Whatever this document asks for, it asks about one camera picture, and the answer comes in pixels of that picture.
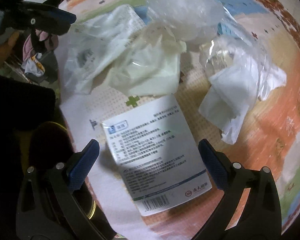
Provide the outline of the white plastic bag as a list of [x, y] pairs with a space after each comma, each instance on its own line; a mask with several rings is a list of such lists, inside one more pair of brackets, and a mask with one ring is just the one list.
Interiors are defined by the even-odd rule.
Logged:
[[161, 96], [178, 89], [186, 43], [160, 22], [145, 24], [130, 5], [75, 23], [66, 37], [62, 79], [73, 93], [89, 94], [104, 71], [104, 83], [126, 96]]

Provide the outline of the white medicine box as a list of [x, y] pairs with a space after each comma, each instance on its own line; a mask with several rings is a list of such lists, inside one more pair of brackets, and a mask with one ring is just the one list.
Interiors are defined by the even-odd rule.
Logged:
[[174, 95], [102, 123], [126, 188], [143, 217], [184, 204], [212, 188]]

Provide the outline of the white tissue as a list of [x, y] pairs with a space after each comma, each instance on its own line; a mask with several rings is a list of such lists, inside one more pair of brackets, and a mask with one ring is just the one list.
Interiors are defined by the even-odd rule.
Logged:
[[284, 87], [287, 75], [259, 43], [246, 44], [225, 34], [203, 45], [199, 59], [210, 83], [199, 112], [233, 145], [246, 114], [272, 90]]

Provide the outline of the clear plastic wrap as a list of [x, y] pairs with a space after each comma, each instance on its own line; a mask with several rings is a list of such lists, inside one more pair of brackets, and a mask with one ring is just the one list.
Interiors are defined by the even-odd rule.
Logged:
[[203, 44], [217, 35], [224, 17], [218, 0], [145, 0], [147, 16], [169, 27], [175, 38], [192, 44]]

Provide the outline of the dark round trash bin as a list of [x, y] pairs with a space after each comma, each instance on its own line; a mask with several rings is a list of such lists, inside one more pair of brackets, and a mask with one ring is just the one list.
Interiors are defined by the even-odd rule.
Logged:
[[47, 127], [52, 135], [49, 181], [57, 205], [67, 219], [79, 220], [82, 216], [92, 219], [97, 204], [85, 181], [98, 158], [100, 145], [91, 139], [83, 150], [74, 152], [65, 127], [53, 121]]

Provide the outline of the striped colourful bed mat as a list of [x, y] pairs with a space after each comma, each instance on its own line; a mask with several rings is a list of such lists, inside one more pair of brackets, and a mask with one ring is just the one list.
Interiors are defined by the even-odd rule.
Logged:
[[[283, 232], [292, 229], [300, 216], [300, 2], [298, 0], [220, 0], [238, 23], [261, 41], [272, 61], [287, 74], [285, 87], [273, 90], [266, 101], [257, 102], [247, 114], [238, 141], [221, 141], [217, 127], [198, 112], [209, 83], [199, 64], [195, 48], [181, 57], [181, 81], [176, 99], [193, 137], [198, 143], [206, 138], [231, 161], [259, 170], [268, 166], [279, 192]], [[145, 0], [64, 0], [62, 9], [85, 21], [112, 11], [122, 4], [145, 5]], [[95, 79], [89, 95], [72, 95], [65, 85], [66, 45], [60, 43], [61, 110], [80, 151], [94, 138], [102, 148], [106, 139], [101, 121], [138, 107], [153, 97], [128, 98], [103, 84], [107, 72]], [[201, 196], [173, 209], [142, 217], [128, 194], [107, 150], [88, 175], [88, 187], [111, 227], [128, 239], [191, 239], [207, 221], [223, 192], [214, 183]]]

